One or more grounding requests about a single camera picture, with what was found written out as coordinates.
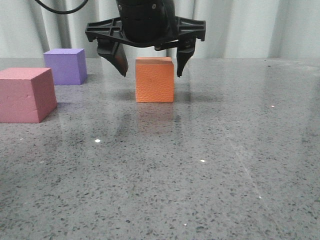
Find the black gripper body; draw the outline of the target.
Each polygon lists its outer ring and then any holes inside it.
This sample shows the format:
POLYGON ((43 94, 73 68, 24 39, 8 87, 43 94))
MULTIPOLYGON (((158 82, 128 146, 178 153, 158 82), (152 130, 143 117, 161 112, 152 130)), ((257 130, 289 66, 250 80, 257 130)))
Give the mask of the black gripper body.
POLYGON ((172 0, 118 0, 119 16, 88 23, 90 42, 121 43, 137 48, 188 49, 204 41, 206 22, 175 15, 172 0))

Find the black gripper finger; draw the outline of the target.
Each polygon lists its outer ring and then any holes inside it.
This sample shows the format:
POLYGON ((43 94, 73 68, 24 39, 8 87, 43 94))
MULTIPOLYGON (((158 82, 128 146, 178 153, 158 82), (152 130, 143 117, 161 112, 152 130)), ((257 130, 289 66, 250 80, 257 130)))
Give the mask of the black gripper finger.
POLYGON ((127 75, 128 61, 123 45, 106 39, 97 40, 97 53, 109 61, 122 76, 127 75))
POLYGON ((196 38, 183 39, 178 42, 176 59, 177 59, 177 76, 181 77, 184 67, 188 60, 193 56, 196 47, 196 38))

